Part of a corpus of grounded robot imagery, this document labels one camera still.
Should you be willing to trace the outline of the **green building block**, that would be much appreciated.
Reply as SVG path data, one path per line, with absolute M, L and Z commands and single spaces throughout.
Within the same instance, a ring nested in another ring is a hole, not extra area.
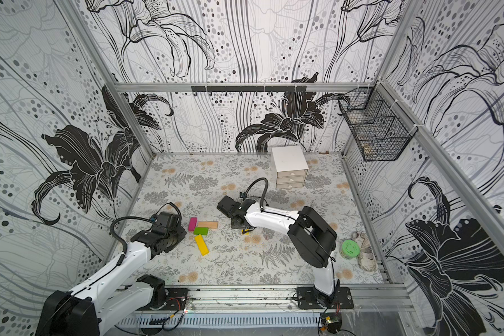
M 209 229 L 208 228 L 195 228 L 193 231 L 194 235 L 208 235 Z

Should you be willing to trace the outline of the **magenta building block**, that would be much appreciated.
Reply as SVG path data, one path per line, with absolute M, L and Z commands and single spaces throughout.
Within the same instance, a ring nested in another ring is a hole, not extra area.
M 193 232 L 197 227 L 197 217 L 191 217 L 188 224 L 188 231 Z

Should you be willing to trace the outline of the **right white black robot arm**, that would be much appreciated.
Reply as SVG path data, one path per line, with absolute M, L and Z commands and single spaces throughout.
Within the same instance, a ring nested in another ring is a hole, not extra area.
M 316 294 L 333 297 L 337 233 L 312 207 L 288 211 L 269 207 L 252 198 L 238 202 L 225 196 L 218 203 L 217 210 L 230 219 L 233 229 L 248 232 L 264 228 L 287 236 L 301 259 L 312 267 Z

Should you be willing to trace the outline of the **natural wood building block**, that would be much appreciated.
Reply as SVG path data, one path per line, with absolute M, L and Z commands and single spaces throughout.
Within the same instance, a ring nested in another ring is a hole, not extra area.
M 200 221 L 197 223 L 198 228 L 208 228 L 208 229 L 217 229 L 218 221 Z

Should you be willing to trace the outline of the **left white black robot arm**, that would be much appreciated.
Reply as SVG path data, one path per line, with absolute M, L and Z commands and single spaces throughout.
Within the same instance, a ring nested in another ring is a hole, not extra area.
M 165 281 L 143 275 L 126 289 L 120 287 L 139 268 L 162 253 L 169 253 L 186 237 L 180 211 L 160 211 L 147 219 L 148 230 L 139 231 L 130 242 L 117 234 L 116 219 L 112 237 L 123 248 L 101 270 L 68 291 L 55 291 L 44 302 L 37 335 L 104 335 L 118 322 L 138 309 L 170 309 L 171 299 Z

